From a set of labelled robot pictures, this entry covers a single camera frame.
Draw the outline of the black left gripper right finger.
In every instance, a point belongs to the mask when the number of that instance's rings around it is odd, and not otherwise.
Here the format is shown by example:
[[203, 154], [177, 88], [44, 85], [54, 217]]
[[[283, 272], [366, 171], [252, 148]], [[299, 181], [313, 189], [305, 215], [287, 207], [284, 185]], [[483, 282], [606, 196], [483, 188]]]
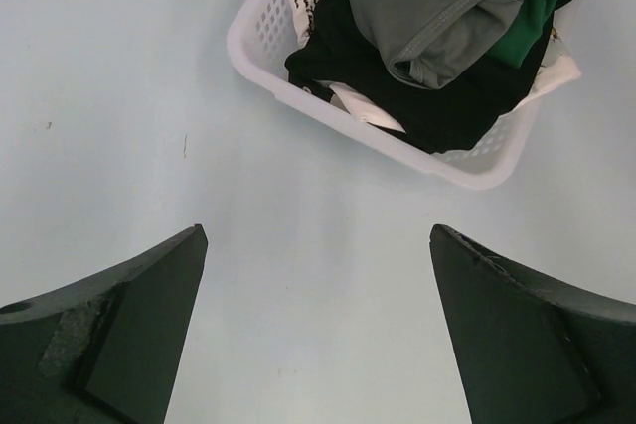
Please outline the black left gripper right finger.
[[632, 423], [635, 307], [437, 224], [430, 254], [474, 423]]

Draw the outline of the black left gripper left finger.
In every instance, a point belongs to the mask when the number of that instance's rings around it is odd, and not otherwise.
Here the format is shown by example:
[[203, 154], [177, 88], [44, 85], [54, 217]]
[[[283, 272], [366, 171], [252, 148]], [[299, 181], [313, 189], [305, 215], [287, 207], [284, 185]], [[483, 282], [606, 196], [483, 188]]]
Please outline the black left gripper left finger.
[[201, 225], [1, 309], [4, 423], [162, 423], [208, 248]]

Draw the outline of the grey t-shirt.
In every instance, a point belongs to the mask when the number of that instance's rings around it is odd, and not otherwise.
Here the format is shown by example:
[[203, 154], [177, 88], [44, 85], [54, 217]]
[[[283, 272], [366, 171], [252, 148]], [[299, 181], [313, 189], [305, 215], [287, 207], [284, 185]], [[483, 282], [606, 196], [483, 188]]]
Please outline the grey t-shirt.
[[523, 0], [349, 0], [355, 24], [389, 74], [441, 89], [510, 29]]

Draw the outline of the black t-shirt in basket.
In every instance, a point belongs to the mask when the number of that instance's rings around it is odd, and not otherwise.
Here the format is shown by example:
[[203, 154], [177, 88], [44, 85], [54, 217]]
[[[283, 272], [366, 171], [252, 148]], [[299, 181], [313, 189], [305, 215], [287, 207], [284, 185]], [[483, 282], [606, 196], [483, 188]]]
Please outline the black t-shirt in basket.
[[324, 101], [333, 96], [328, 83], [351, 87], [401, 125], [396, 138], [426, 153], [470, 150], [530, 93], [552, 26], [544, 24], [519, 68], [482, 57], [449, 85], [429, 90], [389, 74], [356, 27], [349, 0], [318, 0], [311, 37], [285, 66], [292, 84]]

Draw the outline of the white plastic laundry basket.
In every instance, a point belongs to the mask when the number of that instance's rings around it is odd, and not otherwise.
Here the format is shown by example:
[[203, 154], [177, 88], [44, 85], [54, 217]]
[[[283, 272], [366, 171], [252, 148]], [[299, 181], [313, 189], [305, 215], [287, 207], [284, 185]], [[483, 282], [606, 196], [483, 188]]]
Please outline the white plastic laundry basket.
[[560, 87], [547, 83], [547, 70], [541, 71], [537, 90], [498, 119], [473, 149], [429, 155], [290, 84], [284, 60], [296, 47], [287, 0], [245, 0], [227, 36], [235, 70], [280, 102], [420, 173], [473, 190], [492, 189], [510, 177], [542, 103]]

